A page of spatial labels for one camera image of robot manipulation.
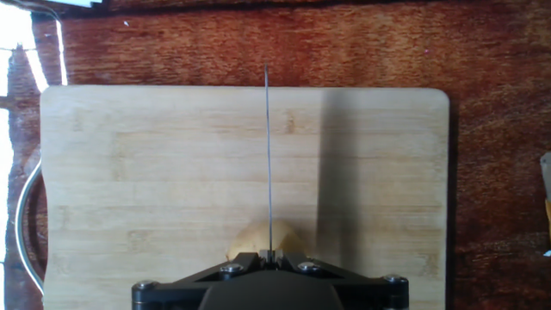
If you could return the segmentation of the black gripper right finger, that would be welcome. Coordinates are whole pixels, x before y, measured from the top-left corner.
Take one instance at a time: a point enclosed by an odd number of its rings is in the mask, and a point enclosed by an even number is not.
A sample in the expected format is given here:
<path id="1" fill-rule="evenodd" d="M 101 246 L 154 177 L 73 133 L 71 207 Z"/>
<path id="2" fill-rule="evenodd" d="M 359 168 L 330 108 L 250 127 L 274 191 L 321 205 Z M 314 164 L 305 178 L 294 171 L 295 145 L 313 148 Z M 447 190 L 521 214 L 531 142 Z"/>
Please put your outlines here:
<path id="1" fill-rule="evenodd" d="M 400 275 L 366 277 L 309 257 L 303 252 L 283 250 L 270 253 L 270 267 L 329 287 L 329 293 L 310 285 L 306 290 L 318 298 L 328 297 L 331 301 L 337 301 L 343 309 L 409 308 L 409 282 Z"/>

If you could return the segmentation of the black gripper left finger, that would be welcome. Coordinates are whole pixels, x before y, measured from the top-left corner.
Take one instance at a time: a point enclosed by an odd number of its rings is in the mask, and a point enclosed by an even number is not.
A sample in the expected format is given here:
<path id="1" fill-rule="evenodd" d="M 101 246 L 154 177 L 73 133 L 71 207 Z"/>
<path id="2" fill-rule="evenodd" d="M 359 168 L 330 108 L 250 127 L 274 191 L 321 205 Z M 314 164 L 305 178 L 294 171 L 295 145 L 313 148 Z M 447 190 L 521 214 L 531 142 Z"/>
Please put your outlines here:
<path id="1" fill-rule="evenodd" d="M 209 289 L 216 284 L 264 270 L 268 258 L 255 252 L 238 254 L 233 260 L 195 273 L 175 282 L 136 282 L 131 288 L 133 310 L 198 309 Z"/>

